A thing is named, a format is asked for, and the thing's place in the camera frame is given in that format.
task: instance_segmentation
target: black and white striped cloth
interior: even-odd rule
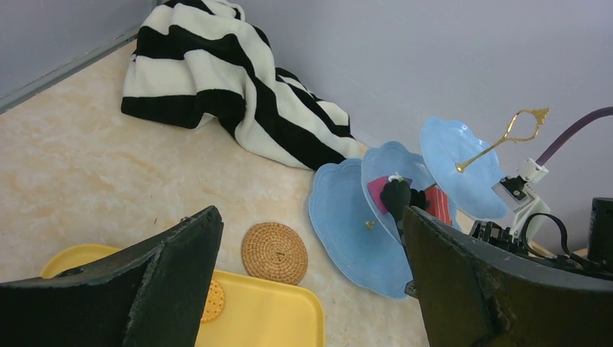
[[[216,117],[246,150],[318,169],[360,155],[349,116],[276,69],[266,35],[224,0],[173,0],[138,32],[121,111],[185,128]]]

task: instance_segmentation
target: yellow biscuit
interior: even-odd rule
[[[211,280],[209,286],[209,294],[207,295],[207,303],[205,304],[205,312],[200,319],[201,323],[207,323],[214,320],[226,305],[226,295],[223,292],[223,287],[216,280]]]

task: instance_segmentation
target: cable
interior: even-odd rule
[[[526,218],[526,222],[523,224],[523,227],[521,228],[521,232],[519,234],[523,246],[528,250],[528,252],[536,255],[537,257],[545,258],[544,255],[538,253],[537,251],[532,249],[532,247],[530,247],[530,244],[528,244],[528,239],[526,237],[526,234],[528,232],[528,226],[530,225],[532,219],[537,215],[544,215],[545,217],[549,217],[551,220],[554,221],[554,223],[556,223],[557,227],[560,229],[560,243],[562,245],[562,250],[564,251],[564,253],[570,256],[570,251],[568,250],[568,231],[566,230],[566,226],[558,217],[556,217],[555,215],[550,215],[548,213],[533,213],[529,215],[528,218]]]
[[[582,119],[576,121],[573,125],[571,125],[568,129],[566,129],[557,139],[541,154],[539,159],[536,159],[536,163],[540,166],[543,166],[556,152],[559,150],[562,145],[568,141],[574,134],[576,134],[579,130],[583,129],[586,125],[590,124],[592,121],[595,121],[599,118],[613,116],[613,106],[601,108],[599,110],[595,110],[584,116]]]

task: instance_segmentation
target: pink block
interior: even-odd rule
[[[388,183],[388,177],[389,176],[379,177],[378,179],[375,179],[374,181],[371,181],[367,184],[368,191],[370,192],[370,196],[374,200],[374,204],[383,214],[387,213],[388,211],[387,208],[385,208],[385,205],[383,205],[383,201],[381,201],[381,192],[383,192],[383,187],[385,187],[385,185]]]

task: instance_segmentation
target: gray wall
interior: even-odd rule
[[[460,119],[494,142],[520,108],[551,107],[539,137],[504,144],[508,174],[577,118],[613,104],[613,1],[238,0],[278,66],[352,115],[368,145],[419,151],[429,116]],[[532,123],[521,125],[526,129]],[[534,188],[587,242],[591,198],[613,196],[613,117],[585,128]],[[536,240],[559,247],[552,226]]]
[[[139,26],[152,0],[0,0],[0,98]]]

